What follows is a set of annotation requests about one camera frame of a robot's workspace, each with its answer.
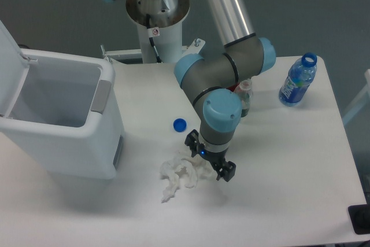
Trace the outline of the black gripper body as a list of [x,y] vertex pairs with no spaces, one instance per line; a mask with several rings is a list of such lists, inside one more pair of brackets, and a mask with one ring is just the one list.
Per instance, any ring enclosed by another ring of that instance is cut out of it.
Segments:
[[199,145],[197,147],[197,151],[204,160],[211,164],[215,171],[220,172],[221,170],[228,168],[225,160],[225,154],[227,150],[223,150],[222,152],[211,152],[206,150],[204,145]]

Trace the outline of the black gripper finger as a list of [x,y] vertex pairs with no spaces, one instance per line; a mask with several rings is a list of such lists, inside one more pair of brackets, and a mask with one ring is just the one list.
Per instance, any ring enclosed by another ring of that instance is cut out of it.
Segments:
[[191,156],[195,157],[202,150],[202,144],[198,140],[199,132],[197,130],[192,130],[185,139],[185,145],[189,147],[191,151]]
[[236,164],[232,161],[226,161],[224,158],[213,163],[213,169],[216,171],[216,180],[223,179],[229,182],[235,175]]

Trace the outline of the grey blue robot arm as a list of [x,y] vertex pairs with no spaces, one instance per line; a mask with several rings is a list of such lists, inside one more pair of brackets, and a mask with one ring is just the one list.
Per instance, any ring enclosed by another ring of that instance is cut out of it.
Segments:
[[191,154],[229,181],[236,166],[225,154],[242,114],[231,87],[272,68],[276,53],[269,40],[254,32],[243,0],[207,1],[224,46],[224,53],[212,60],[182,51],[189,0],[126,0],[126,11],[138,28],[143,62],[174,63],[177,82],[200,118],[199,130],[185,140]]

